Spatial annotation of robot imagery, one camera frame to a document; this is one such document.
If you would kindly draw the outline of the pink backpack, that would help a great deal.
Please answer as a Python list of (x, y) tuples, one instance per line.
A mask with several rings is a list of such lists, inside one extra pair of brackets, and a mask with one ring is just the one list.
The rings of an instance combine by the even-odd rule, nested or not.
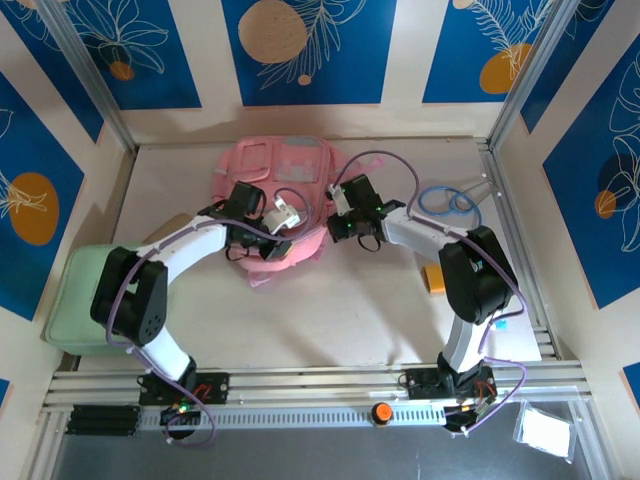
[(253, 248), (248, 254), (239, 246), (231, 249), (239, 266), (247, 271), (249, 283), (257, 287), (279, 272), (306, 260), (318, 260), (329, 241), (327, 218), (335, 212), (326, 197), (328, 186), (368, 174), (384, 165), (380, 156), (370, 161), (348, 158), (330, 143), (308, 136), (254, 136), (239, 140), (219, 159), (212, 175), (211, 199), (229, 197), (236, 182), (242, 181), (263, 190), (267, 196), (262, 208), (268, 214), (274, 209), (273, 196), (279, 195), (301, 216), (308, 203), (310, 227), (295, 240), (286, 255), (264, 260)]

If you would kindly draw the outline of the mint green pencil case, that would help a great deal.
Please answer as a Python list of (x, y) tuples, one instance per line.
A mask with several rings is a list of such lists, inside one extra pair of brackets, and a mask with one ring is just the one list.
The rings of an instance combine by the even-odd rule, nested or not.
[(72, 355), (139, 348), (162, 330), (166, 268), (150, 247), (85, 246), (65, 267), (45, 338)]

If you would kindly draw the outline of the orange sticky note pad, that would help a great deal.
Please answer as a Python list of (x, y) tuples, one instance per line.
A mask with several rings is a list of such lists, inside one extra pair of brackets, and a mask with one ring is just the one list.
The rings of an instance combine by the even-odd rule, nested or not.
[(429, 264), (422, 268), (422, 273), (427, 291), (431, 295), (444, 294), (446, 286), (443, 271), (436, 264)]

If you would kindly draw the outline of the black ribbed block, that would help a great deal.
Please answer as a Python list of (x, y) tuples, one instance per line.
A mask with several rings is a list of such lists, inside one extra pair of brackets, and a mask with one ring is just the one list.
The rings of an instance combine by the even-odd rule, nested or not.
[(75, 405), (67, 422), (67, 435), (134, 436), (141, 408), (133, 405)]

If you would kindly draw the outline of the clear bag with white card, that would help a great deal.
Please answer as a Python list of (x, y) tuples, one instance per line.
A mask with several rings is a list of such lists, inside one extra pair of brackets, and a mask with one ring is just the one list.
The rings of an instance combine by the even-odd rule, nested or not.
[(520, 404), (513, 439), (569, 464), (573, 462), (577, 442), (574, 424), (535, 408), (528, 401)]

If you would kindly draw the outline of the aluminium front frame rail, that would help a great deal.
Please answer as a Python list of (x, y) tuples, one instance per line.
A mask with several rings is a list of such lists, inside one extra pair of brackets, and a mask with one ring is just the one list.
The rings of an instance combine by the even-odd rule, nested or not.
[[(305, 369), (235, 369), (229, 372), (229, 407), (312, 407), (364, 405), (377, 401), (404, 402), (409, 398), (405, 371), (410, 367), (369, 366)], [(513, 366), (492, 367), (495, 387), (503, 398), (555, 401), (590, 398), (577, 361), (533, 362), (523, 373)], [(46, 412), (66, 411), (75, 405), (133, 405), (140, 387), (134, 371), (57, 372), (45, 395)]]

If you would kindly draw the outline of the aluminium side frame rail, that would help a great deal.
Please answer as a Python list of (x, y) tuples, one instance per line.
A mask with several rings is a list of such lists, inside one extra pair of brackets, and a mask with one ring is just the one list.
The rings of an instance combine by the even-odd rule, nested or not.
[(522, 221), (519, 219), (515, 202), (515, 188), (511, 186), (500, 156), (489, 147), (487, 142), (479, 144), (479, 153), (484, 172), (492, 183), (494, 205), (505, 236), (512, 268), (527, 303), (526, 317), (534, 332), (541, 358), (543, 361), (562, 360), (563, 354), (549, 324), (547, 307), (538, 285), (533, 263), (529, 258)]

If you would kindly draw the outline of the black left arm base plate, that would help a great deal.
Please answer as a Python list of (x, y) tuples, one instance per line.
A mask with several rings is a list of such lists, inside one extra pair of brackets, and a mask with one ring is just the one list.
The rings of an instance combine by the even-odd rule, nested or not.
[[(221, 405), (227, 401), (229, 381), (230, 375), (226, 372), (196, 373), (183, 387), (205, 405)], [(153, 373), (138, 376), (137, 384), (140, 387), (139, 404), (143, 406), (169, 406), (185, 398)]]

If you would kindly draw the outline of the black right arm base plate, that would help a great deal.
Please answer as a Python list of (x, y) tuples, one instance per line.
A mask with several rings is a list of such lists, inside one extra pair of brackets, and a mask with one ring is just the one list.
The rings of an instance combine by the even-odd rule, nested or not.
[(440, 368), (412, 368), (405, 371), (411, 400), (494, 399), (497, 396), (493, 371), (481, 365), (464, 374)]

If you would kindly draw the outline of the black wired connector board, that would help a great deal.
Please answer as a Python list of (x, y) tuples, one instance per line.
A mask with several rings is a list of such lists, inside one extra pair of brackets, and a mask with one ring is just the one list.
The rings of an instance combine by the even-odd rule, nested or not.
[(201, 423), (202, 412), (193, 403), (182, 400), (160, 412), (160, 425), (165, 426), (197, 426)]
[(445, 407), (444, 428), (452, 435), (467, 436), (472, 428), (487, 415), (496, 400), (496, 397), (489, 397), (474, 404)]

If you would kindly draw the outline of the aluminium left frame post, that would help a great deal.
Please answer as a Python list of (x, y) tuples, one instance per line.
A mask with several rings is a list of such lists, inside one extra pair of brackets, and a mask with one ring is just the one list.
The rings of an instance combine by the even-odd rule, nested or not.
[(51, 36), (103, 120), (111, 127), (125, 151), (131, 155), (136, 154), (138, 145), (104, 78), (63, 6), (57, 0), (34, 0), (34, 2)]

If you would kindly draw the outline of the aluminium frame post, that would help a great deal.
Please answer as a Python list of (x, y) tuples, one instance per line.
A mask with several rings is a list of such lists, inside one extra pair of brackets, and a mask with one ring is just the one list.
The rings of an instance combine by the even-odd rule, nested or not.
[(541, 26), (523, 68), (516, 77), (502, 109), (486, 137), (491, 153), (495, 153), (508, 135), (511, 125), (519, 116), (549, 57), (557, 46), (580, 0), (553, 0), (551, 11)]
[(131, 155), (136, 154), (138, 145), (104, 78), (63, 6), (57, 0), (34, 0), (34, 2), (51, 36), (103, 120), (111, 127), (125, 151)]

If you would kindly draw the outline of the aluminium right frame post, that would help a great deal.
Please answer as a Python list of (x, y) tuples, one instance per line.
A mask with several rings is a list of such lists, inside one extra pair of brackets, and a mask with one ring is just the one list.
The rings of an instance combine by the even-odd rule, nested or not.
[(519, 116), (549, 57), (557, 46), (580, 0), (553, 0), (551, 11), (541, 26), (523, 68), (516, 77), (502, 109), (486, 137), (491, 153), (495, 153), (508, 135), (511, 125)]

